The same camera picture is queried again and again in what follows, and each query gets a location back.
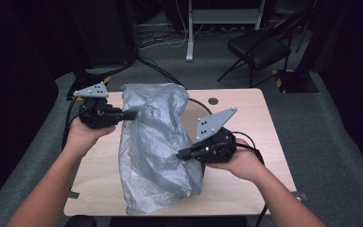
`dark wall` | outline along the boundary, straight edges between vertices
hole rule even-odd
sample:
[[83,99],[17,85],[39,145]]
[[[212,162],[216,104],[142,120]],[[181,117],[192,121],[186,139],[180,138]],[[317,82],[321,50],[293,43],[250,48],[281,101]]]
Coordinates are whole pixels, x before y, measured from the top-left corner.
[[363,1],[351,1],[329,67],[320,75],[347,132],[363,153]]
[[10,3],[0,0],[0,189],[52,109],[58,87]]

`wrinkled plastic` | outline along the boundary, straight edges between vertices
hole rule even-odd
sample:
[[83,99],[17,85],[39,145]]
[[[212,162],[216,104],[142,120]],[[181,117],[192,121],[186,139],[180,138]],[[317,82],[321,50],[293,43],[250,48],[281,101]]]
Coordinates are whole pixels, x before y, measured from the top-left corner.
[[137,111],[124,121],[119,150],[120,179],[128,215],[166,208],[201,192],[201,164],[176,153],[193,144],[180,116],[188,101],[176,84],[127,84],[123,111]]

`hand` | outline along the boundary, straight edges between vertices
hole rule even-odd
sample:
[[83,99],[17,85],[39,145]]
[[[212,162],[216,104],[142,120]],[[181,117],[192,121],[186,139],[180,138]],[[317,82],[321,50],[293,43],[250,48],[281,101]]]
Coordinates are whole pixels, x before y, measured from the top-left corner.
[[87,151],[96,143],[99,137],[112,133],[115,130],[115,125],[102,128],[90,129],[81,123],[76,117],[70,125],[69,135],[67,136],[66,146],[64,150],[72,150],[79,157],[84,157]]
[[[247,145],[243,139],[237,139],[236,142]],[[265,168],[251,150],[240,147],[237,147],[229,163],[207,164],[207,166],[229,170],[234,176],[248,181],[253,181],[259,174],[259,170]]]

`right hand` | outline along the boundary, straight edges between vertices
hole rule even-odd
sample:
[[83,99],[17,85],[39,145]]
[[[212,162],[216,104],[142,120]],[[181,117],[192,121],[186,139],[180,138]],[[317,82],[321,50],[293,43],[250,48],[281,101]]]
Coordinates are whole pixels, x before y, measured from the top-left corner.
[[[243,139],[237,139],[236,142],[247,145]],[[265,169],[253,151],[240,147],[237,147],[237,151],[229,163],[207,164],[207,166],[229,170],[234,176],[248,181],[254,181],[260,174],[260,170]]]

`left hand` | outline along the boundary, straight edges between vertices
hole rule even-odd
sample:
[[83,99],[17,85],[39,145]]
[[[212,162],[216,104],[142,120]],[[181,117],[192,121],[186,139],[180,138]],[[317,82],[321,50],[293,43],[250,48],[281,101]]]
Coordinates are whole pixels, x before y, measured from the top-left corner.
[[115,125],[102,129],[90,129],[76,117],[70,125],[70,131],[64,149],[71,149],[72,152],[75,152],[82,158],[96,143],[99,137],[110,134],[114,130]]

